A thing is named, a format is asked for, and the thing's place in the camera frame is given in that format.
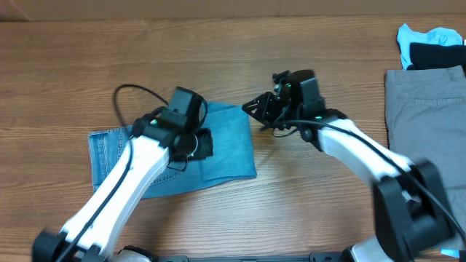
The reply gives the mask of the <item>light blue denim jeans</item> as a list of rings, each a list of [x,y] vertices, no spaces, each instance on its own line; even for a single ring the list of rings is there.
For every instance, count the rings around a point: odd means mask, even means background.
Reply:
[[[212,132],[213,155],[190,161],[183,172],[183,162],[170,164],[148,187],[144,199],[184,194],[257,176],[250,121],[240,106],[209,102],[203,127]],[[88,135],[93,191],[98,190],[116,165],[126,143],[121,128]]]

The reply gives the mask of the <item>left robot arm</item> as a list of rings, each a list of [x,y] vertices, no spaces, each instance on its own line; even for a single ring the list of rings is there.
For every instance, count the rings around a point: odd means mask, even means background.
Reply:
[[[212,156],[211,132],[202,128],[207,114],[201,95],[176,87],[170,101],[124,126],[128,141],[116,165],[58,234],[37,236],[33,261],[108,261],[133,210],[169,164]]]

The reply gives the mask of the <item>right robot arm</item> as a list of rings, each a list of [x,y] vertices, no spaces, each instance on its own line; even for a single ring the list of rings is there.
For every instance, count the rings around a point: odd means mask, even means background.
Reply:
[[[272,81],[273,91],[243,104],[243,111],[266,128],[299,132],[371,189],[375,235],[342,251],[339,261],[414,261],[424,250],[465,238],[432,162],[396,154],[327,108],[314,71],[283,71]]]

